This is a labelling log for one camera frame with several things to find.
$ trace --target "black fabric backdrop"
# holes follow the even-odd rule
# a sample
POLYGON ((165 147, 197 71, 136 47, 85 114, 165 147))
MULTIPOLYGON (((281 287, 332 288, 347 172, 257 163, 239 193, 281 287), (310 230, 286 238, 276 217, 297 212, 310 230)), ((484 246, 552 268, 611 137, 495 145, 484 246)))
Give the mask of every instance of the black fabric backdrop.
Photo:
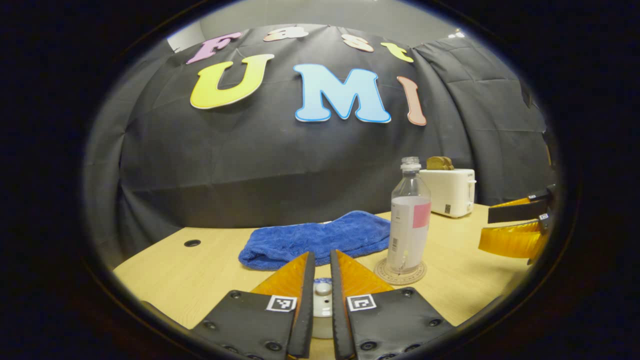
POLYGON ((95 119, 84 168, 87 217, 110 267, 189 227, 261 227, 333 220, 348 211, 388 211, 404 156, 448 156, 476 171, 477 201, 492 205, 553 183, 537 106, 522 99, 516 74, 468 38, 410 49, 386 38, 327 25, 281 24, 242 31, 216 54, 185 65, 200 45, 172 54, 159 45, 118 82, 95 119), (264 42, 267 32, 302 26, 302 38, 264 42), (369 41, 373 53, 342 42, 369 41), (393 56, 393 42, 414 59, 393 56), (220 89, 240 83, 247 56, 274 54, 261 86, 219 108, 192 107, 205 67, 232 61, 220 89), (302 123, 301 63, 325 65, 341 81, 353 68, 378 75, 388 124, 332 111, 302 123), (427 125, 406 118, 397 76, 418 85, 427 125))

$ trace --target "blue towel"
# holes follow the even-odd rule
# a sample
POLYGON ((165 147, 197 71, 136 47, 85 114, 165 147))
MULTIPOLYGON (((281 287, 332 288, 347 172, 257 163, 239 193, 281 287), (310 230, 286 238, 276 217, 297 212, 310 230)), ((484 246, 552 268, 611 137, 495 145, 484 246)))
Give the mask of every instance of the blue towel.
POLYGON ((389 246, 389 220, 364 211, 352 211, 329 224, 298 224, 255 230, 240 252, 242 264, 257 270, 278 270, 312 251, 316 265, 329 263, 329 251, 338 249, 355 258, 389 246))

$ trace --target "blue letter m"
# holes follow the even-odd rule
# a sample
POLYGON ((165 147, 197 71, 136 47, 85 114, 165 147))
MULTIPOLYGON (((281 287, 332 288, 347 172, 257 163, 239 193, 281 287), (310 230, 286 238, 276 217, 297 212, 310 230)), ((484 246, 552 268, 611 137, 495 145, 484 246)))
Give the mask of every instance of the blue letter m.
POLYGON ((322 106, 322 95, 342 119, 349 117, 353 101, 358 97, 360 107, 356 117, 364 122, 390 122, 376 86, 378 75, 364 69, 352 69, 344 84, 324 65, 299 64, 293 70, 302 75, 302 108, 296 111, 300 121, 325 121, 331 111, 322 106))

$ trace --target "bottle label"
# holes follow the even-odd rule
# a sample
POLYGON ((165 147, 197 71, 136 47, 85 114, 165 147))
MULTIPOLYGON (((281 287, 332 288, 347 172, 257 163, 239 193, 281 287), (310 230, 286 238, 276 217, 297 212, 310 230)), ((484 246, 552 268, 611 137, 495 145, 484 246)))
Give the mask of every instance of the bottle label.
POLYGON ((387 262, 392 269, 420 264, 429 230, 431 202, 419 196, 396 197, 391 202, 391 233, 387 262))

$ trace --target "table surface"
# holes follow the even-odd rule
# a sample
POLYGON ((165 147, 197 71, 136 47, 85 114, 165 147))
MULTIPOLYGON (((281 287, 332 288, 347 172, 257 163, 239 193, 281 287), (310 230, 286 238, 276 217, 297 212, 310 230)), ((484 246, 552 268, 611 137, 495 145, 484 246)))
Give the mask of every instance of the table surface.
MULTIPOLYGON (((480 230, 521 222, 487 224, 488 207, 474 204, 461 218, 431 214, 422 259, 426 275, 411 285, 452 325, 459 325, 509 293, 529 270, 527 259, 506 258, 478 250, 480 230)), ((389 219, 391 212, 378 216, 389 219)), ((230 290, 251 291, 273 272, 252 270, 237 257, 255 229, 185 227, 128 259, 113 271, 140 300, 192 329, 230 290), (201 244, 185 247, 198 239, 201 244)), ((373 270, 386 249, 356 258, 373 270)), ((316 268, 316 278, 331 277, 330 266, 316 268)), ((313 338, 311 359, 332 359, 333 341, 313 338)))

